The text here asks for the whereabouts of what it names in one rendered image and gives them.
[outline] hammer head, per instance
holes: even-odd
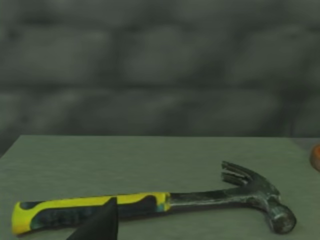
[[[248,207],[264,211],[269,225],[277,234],[286,234],[297,223],[294,213],[280,203],[280,192],[266,178],[245,167],[223,161],[222,180],[237,185],[233,188],[240,202]]]

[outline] blurry background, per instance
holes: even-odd
[[[0,0],[0,156],[21,134],[319,125],[319,0]]]

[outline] hammer handle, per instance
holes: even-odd
[[[119,218],[163,213],[170,209],[168,192],[17,202],[12,214],[12,232],[20,235],[44,228],[80,225],[114,197],[117,198]]]

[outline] table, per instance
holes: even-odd
[[[21,136],[0,159],[0,239],[11,234],[16,201],[232,187],[221,162],[269,179],[298,223],[272,233],[254,209],[215,209],[121,222],[119,240],[316,240],[320,236],[320,173],[309,163],[319,139],[257,137]],[[24,240],[64,240],[73,229],[46,230]]]

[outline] dark triangular object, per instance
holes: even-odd
[[[66,240],[117,240],[118,224],[117,198],[113,197]]]

